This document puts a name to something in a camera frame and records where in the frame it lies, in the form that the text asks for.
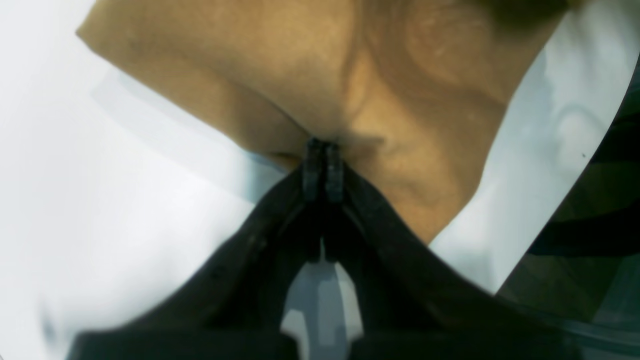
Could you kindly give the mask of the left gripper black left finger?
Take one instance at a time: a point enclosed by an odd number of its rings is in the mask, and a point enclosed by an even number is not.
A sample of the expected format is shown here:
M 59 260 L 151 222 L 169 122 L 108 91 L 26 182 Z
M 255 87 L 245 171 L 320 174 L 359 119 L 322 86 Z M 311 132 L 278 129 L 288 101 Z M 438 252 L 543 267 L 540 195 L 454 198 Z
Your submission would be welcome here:
M 311 139 L 301 166 L 258 202 L 240 229 L 160 305 L 112 330 L 83 332 L 69 360 L 297 360 L 281 332 L 291 282 L 320 249 L 326 144 Z

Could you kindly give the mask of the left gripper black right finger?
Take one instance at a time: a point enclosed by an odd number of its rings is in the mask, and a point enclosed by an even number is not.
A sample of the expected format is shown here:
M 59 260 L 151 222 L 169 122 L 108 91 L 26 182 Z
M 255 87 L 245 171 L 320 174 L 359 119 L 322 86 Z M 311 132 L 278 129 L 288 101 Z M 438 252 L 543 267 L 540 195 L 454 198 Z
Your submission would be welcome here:
M 352 279 L 363 335 L 350 360 L 581 360 L 566 333 L 471 284 L 407 228 L 386 198 L 324 148 L 324 243 Z

